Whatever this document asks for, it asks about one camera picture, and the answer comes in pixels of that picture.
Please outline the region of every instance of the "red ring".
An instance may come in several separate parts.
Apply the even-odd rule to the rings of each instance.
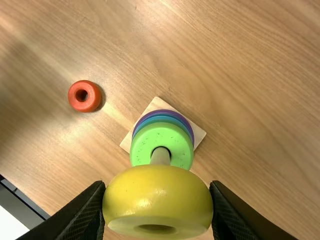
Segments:
[[[83,113],[93,112],[100,105],[100,88],[92,81],[80,80],[71,85],[68,91],[70,105]]]

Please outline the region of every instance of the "wooden table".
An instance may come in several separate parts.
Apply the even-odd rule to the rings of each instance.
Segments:
[[[81,79],[101,110],[69,106]],[[0,174],[51,215],[130,167],[119,144],[159,96],[207,131],[206,183],[319,239],[319,1],[0,0],[0,83]]]

